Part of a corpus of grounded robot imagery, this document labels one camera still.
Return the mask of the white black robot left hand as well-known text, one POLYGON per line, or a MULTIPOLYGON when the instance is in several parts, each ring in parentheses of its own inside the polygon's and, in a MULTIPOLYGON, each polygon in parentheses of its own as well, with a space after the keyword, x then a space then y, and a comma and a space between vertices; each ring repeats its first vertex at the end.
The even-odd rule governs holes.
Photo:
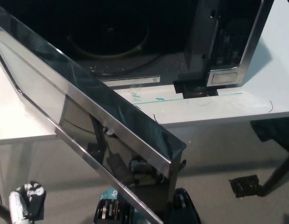
POLYGON ((46 190, 39 182, 21 185, 9 194, 8 199, 13 224, 33 224, 44 219, 46 190))

